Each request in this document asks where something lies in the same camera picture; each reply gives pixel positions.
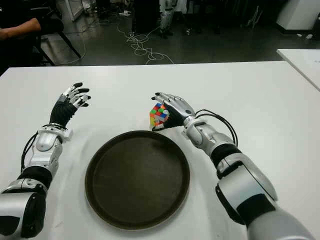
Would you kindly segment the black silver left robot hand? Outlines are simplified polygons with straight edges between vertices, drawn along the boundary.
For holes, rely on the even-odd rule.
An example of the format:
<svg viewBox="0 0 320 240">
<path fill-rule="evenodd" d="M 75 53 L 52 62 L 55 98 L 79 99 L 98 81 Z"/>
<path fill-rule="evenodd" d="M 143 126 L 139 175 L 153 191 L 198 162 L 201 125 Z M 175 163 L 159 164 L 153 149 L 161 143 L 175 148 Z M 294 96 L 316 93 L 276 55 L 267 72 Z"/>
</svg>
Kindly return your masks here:
<svg viewBox="0 0 320 240">
<path fill-rule="evenodd" d="M 50 114 L 49 124 L 65 128 L 79 108 L 88 107 L 91 97 L 90 89 L 82 88 L 83 83 L 78 82 L 70 85 L 61 93 Z"/>
</svg>

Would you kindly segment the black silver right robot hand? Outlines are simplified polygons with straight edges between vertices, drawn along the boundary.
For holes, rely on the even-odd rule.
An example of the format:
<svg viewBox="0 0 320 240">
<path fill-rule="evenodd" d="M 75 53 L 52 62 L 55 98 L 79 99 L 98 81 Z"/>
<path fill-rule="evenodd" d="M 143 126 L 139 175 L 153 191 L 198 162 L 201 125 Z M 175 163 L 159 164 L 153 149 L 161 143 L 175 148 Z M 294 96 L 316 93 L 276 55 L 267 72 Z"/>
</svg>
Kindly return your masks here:
<svg viewBox="0 0 320 240">
<path fill-rule="evenodd" d="M 152 128 L 153 132 L 184 126 L 187 120 L 196 117 L 194 109 L 182 97 L 156 92 L 151 99 L 164 105 L 169 112 L 167 120 L 159 126 L 154 126 Z"/>
</svg>

